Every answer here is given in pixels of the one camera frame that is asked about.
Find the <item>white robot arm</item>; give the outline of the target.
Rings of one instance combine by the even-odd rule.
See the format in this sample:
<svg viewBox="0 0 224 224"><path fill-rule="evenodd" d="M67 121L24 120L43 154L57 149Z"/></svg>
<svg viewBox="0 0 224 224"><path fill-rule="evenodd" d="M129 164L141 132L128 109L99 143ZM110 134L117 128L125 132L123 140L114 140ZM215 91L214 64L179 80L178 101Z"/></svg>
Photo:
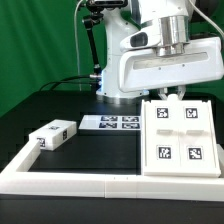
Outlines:
<svg viewBox="0 0 224 224"><path fill-rule="evenodd" d="M107 64L97 95L130 102L170 87L182 97L188 84L224 77L221 40L192 40L188 25L196 0L87 0L93 17L105 21Z"/></svg>

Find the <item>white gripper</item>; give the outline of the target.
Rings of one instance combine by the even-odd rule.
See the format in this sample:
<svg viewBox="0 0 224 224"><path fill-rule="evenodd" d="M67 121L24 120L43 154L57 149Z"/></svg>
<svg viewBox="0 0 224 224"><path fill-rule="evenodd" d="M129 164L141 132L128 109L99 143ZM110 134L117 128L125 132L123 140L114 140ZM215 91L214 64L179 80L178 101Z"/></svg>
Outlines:
<svg viewBox="0 0 224 224"><path fill-rule="evenodd" d="M159 89L161 100L177 87L182 100L187 84L219 80L224 76L221 41L218 37L192 40L180 55L159 57L152 49L123 54L119 66L119 88L123 92Z"/></svg>

